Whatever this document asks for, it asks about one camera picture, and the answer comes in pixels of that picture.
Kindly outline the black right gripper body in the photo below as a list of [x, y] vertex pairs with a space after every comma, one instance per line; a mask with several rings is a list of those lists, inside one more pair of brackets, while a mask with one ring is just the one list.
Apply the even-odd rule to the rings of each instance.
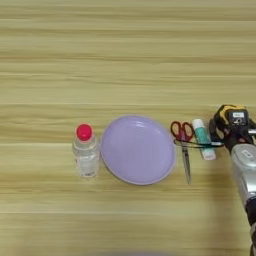
[[225, 147], [231, 151], [236, 145], [239, 144], [254, 144], [253, 137], [249, 133], [248, 128], [231, 127], [224, 130], [223, 143]]

